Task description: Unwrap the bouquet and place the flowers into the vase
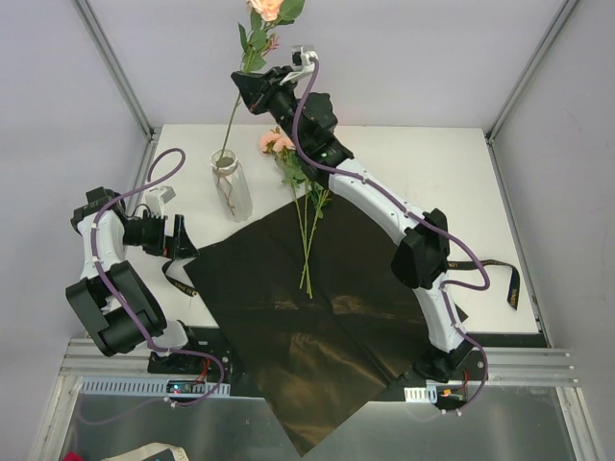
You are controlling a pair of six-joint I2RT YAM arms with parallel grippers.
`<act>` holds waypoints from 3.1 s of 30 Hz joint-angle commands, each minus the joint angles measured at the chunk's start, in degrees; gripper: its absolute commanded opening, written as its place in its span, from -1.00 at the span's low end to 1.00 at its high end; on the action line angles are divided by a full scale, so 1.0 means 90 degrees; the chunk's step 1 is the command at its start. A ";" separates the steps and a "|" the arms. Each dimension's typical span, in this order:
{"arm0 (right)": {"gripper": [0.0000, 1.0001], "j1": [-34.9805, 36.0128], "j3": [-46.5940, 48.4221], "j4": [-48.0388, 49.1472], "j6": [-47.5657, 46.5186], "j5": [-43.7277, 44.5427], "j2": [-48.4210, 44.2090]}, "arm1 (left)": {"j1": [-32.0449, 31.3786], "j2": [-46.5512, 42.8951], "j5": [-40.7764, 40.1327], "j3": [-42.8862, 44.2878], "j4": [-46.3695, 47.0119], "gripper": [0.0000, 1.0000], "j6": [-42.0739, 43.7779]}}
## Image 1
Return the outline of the black paper flower wrap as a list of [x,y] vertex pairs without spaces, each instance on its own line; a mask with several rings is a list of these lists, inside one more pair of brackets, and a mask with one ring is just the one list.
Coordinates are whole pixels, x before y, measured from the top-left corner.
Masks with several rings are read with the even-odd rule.
[[294,204],[201,249],[185,266],[294,448],[306,454],[431,348],[396,246],[342,198],[309,256]]

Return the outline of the black ribbon gold lettering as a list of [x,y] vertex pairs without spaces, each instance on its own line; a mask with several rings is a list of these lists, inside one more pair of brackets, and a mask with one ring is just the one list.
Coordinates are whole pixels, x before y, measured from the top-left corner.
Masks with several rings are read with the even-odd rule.
[[[199,295],[199,292],[192,286],[190,286],[187,283],[184,283],[176,278],[173,278],[171,275],[168,274],[168,271],[170,269],[170,267],[172,266],[173,262],[172,261],[168,261],[166,263],[164,263],[162,265],[162,273],[164,275],[164,277],[166,278],[166,280],[172,284],[175,288],[177,288],[178,290],[180,290],[182,293],[184,293],[185,295],[187,295],[188,297],[196,297]],[[518,269],[509,263],[505,263],[502,261],[499,261],[497,259],[484,259],[480,261],[480,264],[483,267],[486,266],[501,266],[501,267],[506,267],[508,268],[511,273],[510,273],[510,279],[509,279],[509,285],[508,285],[508,291],[506,294],[506,301],[507,303],[514,309],[517,310],[518,309],[518,295],[520,292],[520,287],[521,287],[521,277],[520,277],[520,273],[518,271]],[[449,261],[448,262],[449,265],[449,269],[450,270],[454,270],[454,271],[474,271],[474,270],[478,270],[478,266],[473,262],[473,261]]]

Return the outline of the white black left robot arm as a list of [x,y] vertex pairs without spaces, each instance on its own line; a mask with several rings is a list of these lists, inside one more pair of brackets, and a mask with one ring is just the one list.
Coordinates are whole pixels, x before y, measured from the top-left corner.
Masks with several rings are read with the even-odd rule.
[[175,193],[170,187],[146,193],[140,216],[127,213],[124,197],[98,187],[87,192],[87,203],[73,211],[73,229],[82,236],[85,263],[78,282],[65,296],[94,344],[105,356],[132,352],[152,340],[155,352],[169,355],[181,373],[196,372],[203,362],[202,349],[189,341],[190,329],[181,321],[168,321],[160,304],[126,259],[126,248],[176,260],[199,252],[191,242],[182,214],[174,216],[173,233],[165,233],[163,204]]

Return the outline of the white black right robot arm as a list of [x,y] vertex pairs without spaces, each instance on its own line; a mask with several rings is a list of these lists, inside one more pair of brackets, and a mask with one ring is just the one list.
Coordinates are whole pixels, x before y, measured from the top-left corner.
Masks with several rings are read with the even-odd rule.
[[438,209],[413,208],[375,180],[335,136],[331,97],[306,89],[295,94],[301,73],[288,66],[265,73],[234,72],[232,80],[252,114],[270,114],[292,139],[305,175],[356,206],[378,224],[397,247],[394,276],[413,290],[426,320],[430,349],[414,371],[441,383],[462,373],[473,348],[447,285],[453,237]]

